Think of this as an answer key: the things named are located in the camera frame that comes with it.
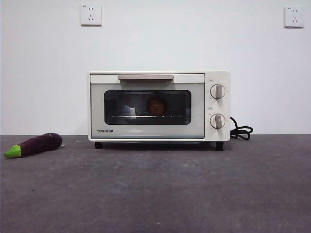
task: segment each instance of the oven glass window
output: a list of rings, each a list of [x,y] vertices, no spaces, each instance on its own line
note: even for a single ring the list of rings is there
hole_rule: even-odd
[[[106,91],[104,118],[108,125],[188,125],[191,92]]]

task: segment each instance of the eggplant toy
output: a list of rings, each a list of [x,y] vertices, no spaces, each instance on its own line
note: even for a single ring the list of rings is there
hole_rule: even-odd
[[[12,146],[4,156],[8,159],[19,158],[49,150],[55,150],[62,144],[62,142],[62,137],[57,133],[45,133]]]

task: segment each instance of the electrical socket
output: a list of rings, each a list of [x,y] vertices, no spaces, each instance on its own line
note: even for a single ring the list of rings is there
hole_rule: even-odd
[[[95,4],[82,5],[80,21],[82,26],[101,26],[102,6]]]
[[[302,7],[288,6],[284,9],[284,27],[285,28],[303,28],[304,12]]]

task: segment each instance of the white toaster oven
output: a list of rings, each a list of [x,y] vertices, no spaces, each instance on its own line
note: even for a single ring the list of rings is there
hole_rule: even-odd
[[[227,71],[90,72],[88,138],[102,142],[230,139]]]

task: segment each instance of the power cord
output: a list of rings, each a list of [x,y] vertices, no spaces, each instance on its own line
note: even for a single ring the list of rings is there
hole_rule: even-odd
[[[230,119],[234,122],[235,125],[235,129],[232,129],[230,131],[230,135],[232,138],[242,138],[244,140],[249,140],[251,138],[251,133],[253,132],[253,128],[249,127],[249,126],[240,126],[238,127],[237,122],[235,121],[235,119],[233,117],[230,117]]]

